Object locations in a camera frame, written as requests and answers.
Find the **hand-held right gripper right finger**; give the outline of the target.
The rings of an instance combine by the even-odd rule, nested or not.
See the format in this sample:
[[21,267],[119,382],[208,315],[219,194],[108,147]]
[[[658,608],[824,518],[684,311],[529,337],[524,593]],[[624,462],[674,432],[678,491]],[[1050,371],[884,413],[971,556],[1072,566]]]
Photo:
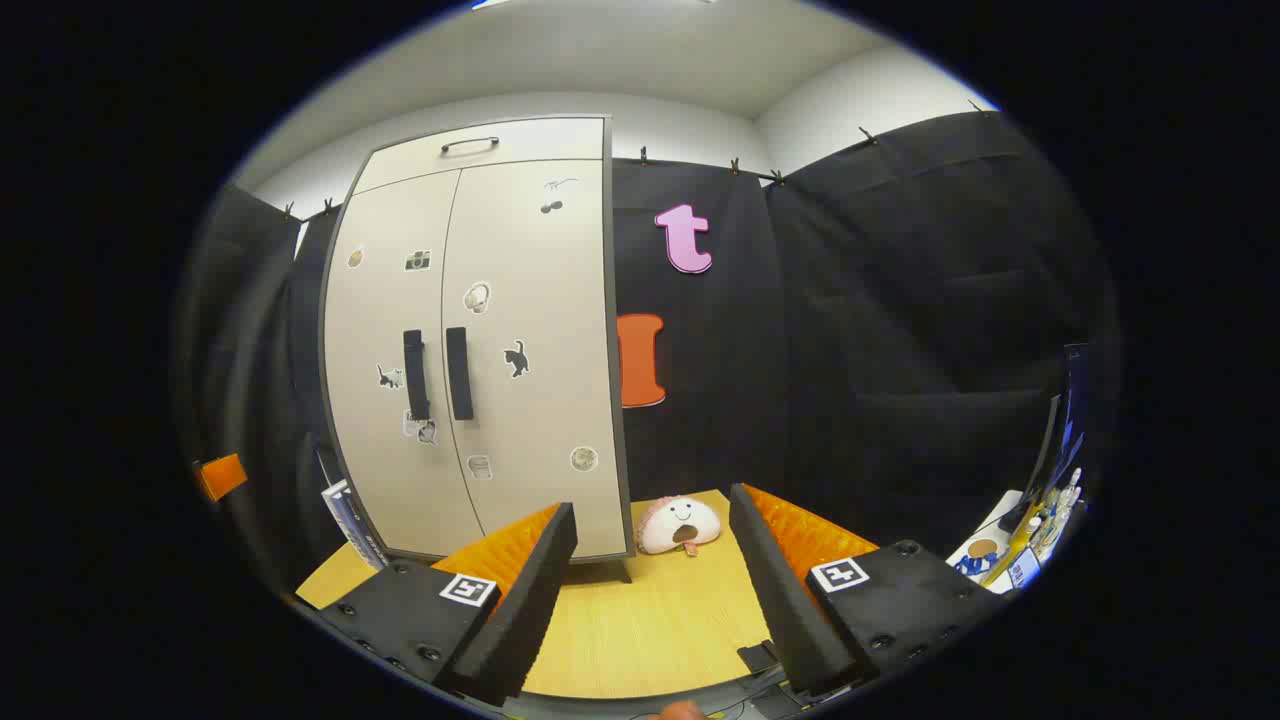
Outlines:
[[818,696],[897,676],[1001,609],[913,539],[877,546],[744,483],[730,527],[790,685]]

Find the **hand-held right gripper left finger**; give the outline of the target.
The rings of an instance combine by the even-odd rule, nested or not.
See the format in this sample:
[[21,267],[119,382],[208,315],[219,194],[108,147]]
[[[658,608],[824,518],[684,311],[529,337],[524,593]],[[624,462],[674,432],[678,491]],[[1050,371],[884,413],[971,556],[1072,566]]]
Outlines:
[[554,503],[436,562],[393,561],[319,614],[394,670],[500,706],[538,659],[576,546],[573,506]]

